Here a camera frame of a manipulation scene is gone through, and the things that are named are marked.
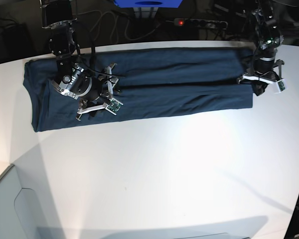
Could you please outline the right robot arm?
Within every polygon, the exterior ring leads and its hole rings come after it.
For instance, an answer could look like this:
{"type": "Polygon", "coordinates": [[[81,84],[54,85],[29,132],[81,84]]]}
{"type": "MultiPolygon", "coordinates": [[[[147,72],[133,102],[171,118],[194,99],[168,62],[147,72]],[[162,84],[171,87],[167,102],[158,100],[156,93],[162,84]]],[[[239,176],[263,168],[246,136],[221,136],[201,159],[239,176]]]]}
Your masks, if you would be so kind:
{"type": "Polygon", "coordinates": [[[106,110],[116,115],[123,103],[114,97],[120,77],[112,73],[115,63],[101,71],[95,69],[96,51],[91,49],[89,62],[83,58],[74,25],[77,11],[69,0],[40,1],[42,27],[51,30],[49,50],[56,58],[57,75],[52,81],[63,96],[79,100],[76,119],[94,116],[106,110]]]}

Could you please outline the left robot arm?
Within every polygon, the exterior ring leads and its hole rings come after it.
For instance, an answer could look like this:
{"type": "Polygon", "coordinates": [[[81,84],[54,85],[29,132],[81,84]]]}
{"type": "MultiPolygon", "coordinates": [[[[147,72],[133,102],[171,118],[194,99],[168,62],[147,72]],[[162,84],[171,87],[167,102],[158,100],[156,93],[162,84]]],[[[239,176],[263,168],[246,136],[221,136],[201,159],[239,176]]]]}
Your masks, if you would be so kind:
{"type": "Polygon", "coordinates": [[[237,79],[238,84],[249,84],[256,96],[263,94],[268,85],[276,87],[277,93],[286,89],[282,77],[283,60],[276,59],[282,36],[270,0],[246,0],[244,13],[246,26],[243,33],[253,41],[256,49],[241,61],[245,73],[237,79]]]}

